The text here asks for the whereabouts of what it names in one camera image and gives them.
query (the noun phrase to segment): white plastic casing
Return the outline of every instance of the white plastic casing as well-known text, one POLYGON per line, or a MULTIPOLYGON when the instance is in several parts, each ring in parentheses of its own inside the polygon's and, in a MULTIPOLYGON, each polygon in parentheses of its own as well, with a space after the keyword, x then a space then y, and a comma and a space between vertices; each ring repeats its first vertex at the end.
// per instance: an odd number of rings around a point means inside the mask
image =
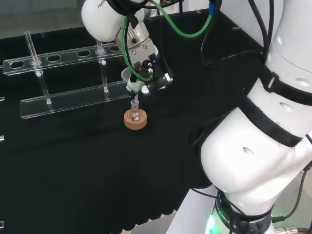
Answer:
MULTIPOLYGON (((135 14, 139 22, 155 13, 156 10, 140 9, 135 14)), ((86 0, 81 11, 82 21, 88 32, 97 40, 111 42, 115 40, 122 27, 125 16, 118 14, 105 0, 86 0)))
MULTIPOLYGON (((281 23, 266 61, 282 82, 309 93, 311 9, 311 0, 284 0, 281 23)), ((283 189, 312 160, 312 146, 305 138, 312 130, 312 106, 265 91, 259 79, 248 98, 272 121, 303 140, 294 148, 284 146, 236 108, 206 139, 201 160, 208 178, 229 201, 247 215, 260 215, 272 207, 283 189)))

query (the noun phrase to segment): metal connector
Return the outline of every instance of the metal connector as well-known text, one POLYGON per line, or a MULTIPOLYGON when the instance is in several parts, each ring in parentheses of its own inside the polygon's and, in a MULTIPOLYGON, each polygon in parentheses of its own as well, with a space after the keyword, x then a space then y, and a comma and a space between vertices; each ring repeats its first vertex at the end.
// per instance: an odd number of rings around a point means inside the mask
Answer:
POLYGON ((277 229, 275 229, 275 233, 278 233, 278 234, 299 234, 298 229, 294 226, 286 227, 286 228, 277 228, 277 229))

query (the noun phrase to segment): black strap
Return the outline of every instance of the black strap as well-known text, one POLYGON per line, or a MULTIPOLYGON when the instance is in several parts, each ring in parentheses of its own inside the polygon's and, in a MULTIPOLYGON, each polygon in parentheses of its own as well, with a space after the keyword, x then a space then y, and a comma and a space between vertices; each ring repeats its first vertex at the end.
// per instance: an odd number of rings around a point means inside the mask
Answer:
POLYGON ((128 17, 132 28, 135 28, 138 24, 135 13, 145 6, 148 0, 144 0, 141 3, 131 0, 107 0, 107 2, 118 14, 128 17))
POLYGON ((261 215, 243 216, 233 210, 223 191, 218 189, 218 192, 220 199, 215 200, 216 211, 222 223, 228 229, 232 220, 233 233, 263 234, 269 229, 273 207, 261 215))
POLYGON ((270 120, 247 96, 242 96, 238 107, 251 123, 275 141, 288 147, 294 147, 302 140, 270 120))
POLYGON ((270 93, 276 93, 288 100, 294 101, 299 104, 312 106, 312 93, 296 89, 290 85, 287 85, 279 80, 279 76, 271 72, 267 67, 262 69, 260 74, 260 80, 266 91, 270 93))

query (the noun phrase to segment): glass test tube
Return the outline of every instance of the glass test tube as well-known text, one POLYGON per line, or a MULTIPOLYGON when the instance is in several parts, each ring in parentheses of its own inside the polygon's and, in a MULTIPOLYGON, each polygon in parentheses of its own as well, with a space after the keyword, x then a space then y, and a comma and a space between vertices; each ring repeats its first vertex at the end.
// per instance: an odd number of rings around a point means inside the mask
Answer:
MULTIPOLYGON (((97 40, 97 54, 98 55, 104 55, 105 54, 105 49, 103 48, 102 42, 99 40, 97 40)), ((106 60, 105 60, 105 58, 99 58, 98 62, 99 62, 99 66, 101 68, 101 76, 102 76, 104 92, 108 93, 108 83, 107 83, 107 75, 106 75, 106 60)))
POLYGON ((50 104, 52 104, 52 102, 51 102, 51 99, 50 99, 49 91, 48 91, 47 86, 46 86, 45 81, 44 81, 43 70, 40 67, 41 61, 37 57, 36 50, 35 50, 35 47, 34 47, 34 44, 33 44, 33 40, 31 39, 30 32, 24 32, 24 35, 25 35, 25 38, 26 38, 26 42, 27 42, 27 45, 28 45, 28 49, 29 49, 30 55, 32 57, 31 64, 35 68, 35 73, 36 73, 36 76, 39 79, 39 83, 40 83, 40 86, 41 86, 41 89, 42 89, 45 101, 46 101, 46 103, 48 105, 50 105, 50 104))

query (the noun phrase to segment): clear acrylic rack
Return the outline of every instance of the clear acrylic rack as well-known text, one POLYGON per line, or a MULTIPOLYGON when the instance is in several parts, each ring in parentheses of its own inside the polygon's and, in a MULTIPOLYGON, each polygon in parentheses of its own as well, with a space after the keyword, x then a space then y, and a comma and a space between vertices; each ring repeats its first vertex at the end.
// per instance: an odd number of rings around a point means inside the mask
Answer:
POLYGON ((118 82, 107 83, 106 59, 117 56, 113 43, 103 45, 101 41, 97 41, 95 46, 37 55, 30 33, 24 34, 30 56, 3 61, 3 74, 12 76, 34 72, 39 79, 43 96, 21 100, 21 118, 33 118, 130 97, 126 90, 127 83, 121 78, 118 82), (102 85, 49 94, 43 76, 45 69, 94 60, 97 60, 100 66, 102 85))

